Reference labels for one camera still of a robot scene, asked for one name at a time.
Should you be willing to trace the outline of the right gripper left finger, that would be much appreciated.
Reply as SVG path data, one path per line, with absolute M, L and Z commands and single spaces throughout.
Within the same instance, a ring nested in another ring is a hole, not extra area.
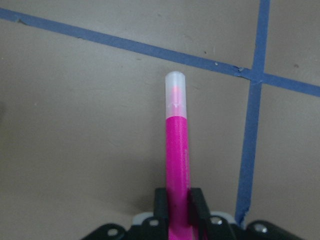
M 165 188 L 156 188 L 154 195 L 154 209 L 153 216 L 158 220 L 160 240 L 169 239 L 169 207 L 168 207 L 168 197 Z

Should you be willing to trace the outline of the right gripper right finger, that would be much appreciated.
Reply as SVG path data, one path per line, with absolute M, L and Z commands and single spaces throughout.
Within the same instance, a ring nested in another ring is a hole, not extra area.
M 188 191 L 188 223 L 192 226 L 195 240 L 207 240 L 206 221 L 211 216 L 211 212 L 205 200 L 201 188 L 192 187 Z

